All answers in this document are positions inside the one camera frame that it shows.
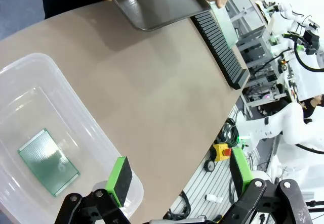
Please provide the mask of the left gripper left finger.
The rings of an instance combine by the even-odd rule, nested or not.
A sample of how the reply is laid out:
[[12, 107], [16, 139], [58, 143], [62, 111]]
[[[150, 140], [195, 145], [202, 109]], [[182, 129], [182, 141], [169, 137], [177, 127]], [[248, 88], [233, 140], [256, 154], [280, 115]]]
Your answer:
[[68, 194], [58, 212], [55, 223], [129, 223], [121, 208], [124, 206], [132, 181], [132, 170], [127, 157], [117, 158], [104, 188], [83, 197]]

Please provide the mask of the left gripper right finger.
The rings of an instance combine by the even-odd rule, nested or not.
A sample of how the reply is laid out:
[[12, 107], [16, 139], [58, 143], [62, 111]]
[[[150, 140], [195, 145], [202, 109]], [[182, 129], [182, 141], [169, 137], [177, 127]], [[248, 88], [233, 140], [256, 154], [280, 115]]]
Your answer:
[[295, 180], [277, 184], [255, 178], [241, 148], [233, 148], [230, 172], [238, 200], [220, 223], [251, 223], [258, 212], [268, 213], [275, 223], [313, 223]]

